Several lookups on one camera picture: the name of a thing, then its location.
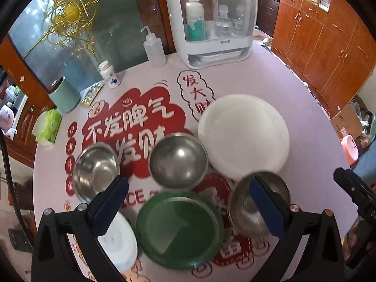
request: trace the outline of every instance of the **screw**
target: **screw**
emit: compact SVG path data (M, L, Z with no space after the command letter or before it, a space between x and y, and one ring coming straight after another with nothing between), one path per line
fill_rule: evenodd
M300 208L298 205L296 204L291 204L290 205L290 210L293 211L293 212L299 212L300 211Z
M52 213L52 209L51 208L47 208L46 210L44 210L43 214L44 215L50 215Z
M88 204L87 204L87 203L80 203L80 204L77 206L77 210L78 210L78 211L85 211L87 207L88 207Z
M332 217L333 216L333 211L330 210L330 209L325 209L325 214L329 217Z

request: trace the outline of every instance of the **plastic bottle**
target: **plastic bottle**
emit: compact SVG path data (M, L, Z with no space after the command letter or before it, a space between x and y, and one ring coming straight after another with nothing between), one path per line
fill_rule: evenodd
M243 22L245 17L245 8L243 5L239 4L236 6L236 16L232 19L232 33L235 35L243 35Z
M215 33L219 38L228 38L232 32L232 21L227 17L227 5L219 5L218 21L215 23Z
M107 84L110 88L115 88L120 85L121 80L117 77L115 69L108 60L102 62L98 66L100 70L100 75L107 81Z
M199 0L188 0L186 7L188 41L205 40L204 6Z
M155 37L154 33L150 33L150 29L144 26L141 32L147 29L146 41L144 42L144 48L147 59L149 59L152 67L162 67L166 64L166 56L163 52L162 41L160 38Z

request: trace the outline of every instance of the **blue gripper pad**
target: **blue gripper pad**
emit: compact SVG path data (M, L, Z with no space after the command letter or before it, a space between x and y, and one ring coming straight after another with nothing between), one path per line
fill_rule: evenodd
M260 211L270 234L282 239L285 235L282 213L279 211L266 190L262 187L257 177L251 178L248 188L249 194Z

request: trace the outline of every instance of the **green plate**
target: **green plate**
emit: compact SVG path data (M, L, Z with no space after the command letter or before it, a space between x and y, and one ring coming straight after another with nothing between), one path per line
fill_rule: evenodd
M144 253L178 270L210 261L222 245L223 230L217 209L195 193L158 193L136 219L137 242Z

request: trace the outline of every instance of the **glass bottle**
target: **glass bottle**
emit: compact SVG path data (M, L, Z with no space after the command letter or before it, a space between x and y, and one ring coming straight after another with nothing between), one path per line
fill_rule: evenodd
M228 38L232 32L232 22L227 16L229 8L227 5L219 5L219 16L215 23L215 33L218 38Z
M245 8L243 5L239 4L236 6L236 15L232 18L232 33L235 35L243 35L243 23L245 17Z

